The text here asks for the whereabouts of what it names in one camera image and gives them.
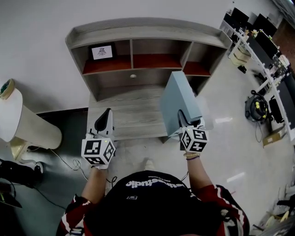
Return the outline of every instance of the desk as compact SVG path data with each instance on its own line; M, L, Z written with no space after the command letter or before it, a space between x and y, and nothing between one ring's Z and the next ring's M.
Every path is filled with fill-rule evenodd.
M262 90L267 84L270 84L271 89L273 89L273 93L275 95L275 99L277 100L277 104L278 107L280 109L280 112L282 114L282 117L285 121L286 124L286 130L289 136L289 139L292 143L292 145L295 145L295 129L291 129L290 128L290 123L288 120L288 117L286 115L286 111L284 109L282 100L279 96L279 90L277 89L277 84L278 82L274 81L274 79L271 77L270 72L268 69L266 69L264 67L264 64L260 61L260 59L257 57L257 55L255 54L255 52L253 51L253 49L248 45L247 40L239 33L237 32L234 28L232 28L227 22L225 22L224 20L221 23L220 26L221 30L224 30L224 32L229 35L230 32L234 33L235 35L238 36L239 41L236 43L235 48L231 51L231 53L229 54L229 58L231 58L233 56L233 52L237 49L238 46L240 46L241 44L243 44L243 46L249 51L249 53L251 54L251 58L261 67L264 76L267 78L267 80L260 85L257 89L255 89L256 92L259 92L260 90Z

